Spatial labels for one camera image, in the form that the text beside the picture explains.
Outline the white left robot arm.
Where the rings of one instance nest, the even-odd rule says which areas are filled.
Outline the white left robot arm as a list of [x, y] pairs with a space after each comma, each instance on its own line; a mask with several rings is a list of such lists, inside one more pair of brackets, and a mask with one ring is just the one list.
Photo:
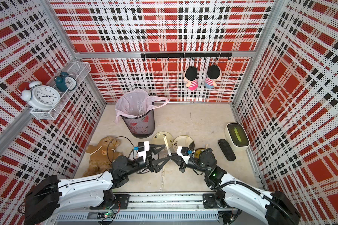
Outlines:
[[165, 145], [140, 142], [134, 148], [138, 154], [133, 160], [121, 155], [112, 162], [112, 168], [101, 174], [77, 178], [58, 179], [51, 175], [33, 187], [25, 196], [24, 223], [36, 225], [52, 215], [65, 210], [98, 207], [108, 200], [108, 193], [129, 181], [129, 175], [142, 169], [159, 172], [162, 159], [153, 155], [165, 149]]

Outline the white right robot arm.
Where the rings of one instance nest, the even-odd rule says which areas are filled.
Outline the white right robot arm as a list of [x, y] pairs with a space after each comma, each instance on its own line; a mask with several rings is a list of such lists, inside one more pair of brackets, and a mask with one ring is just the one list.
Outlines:
[[204, 150], [199, 158], [187, 147], [179, 147], [169, 155], [181, 172], [191, 168], [204, 173], [206, 186], [215, 191], [217, 205], [237, 208], [267, 225], [297, 225], [301, 214], [280, 191], [270, 192], [238, 180], [217, 165], [212, 149]]

